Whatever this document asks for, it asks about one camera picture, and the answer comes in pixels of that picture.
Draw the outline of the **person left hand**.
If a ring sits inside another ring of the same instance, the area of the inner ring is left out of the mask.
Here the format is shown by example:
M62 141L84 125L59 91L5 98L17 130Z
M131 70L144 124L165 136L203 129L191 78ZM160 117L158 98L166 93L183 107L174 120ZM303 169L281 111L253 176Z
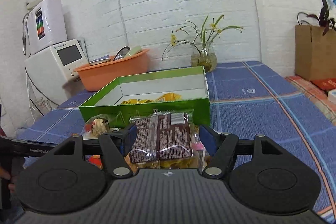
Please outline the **person left hand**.
M9 188L10 192L11 193L15 192L15 185L12 182L11 174L9 174L7 172L7 170L3 169L2 167L0 167L0 177L4 178L6 181L9 182L8 188Z

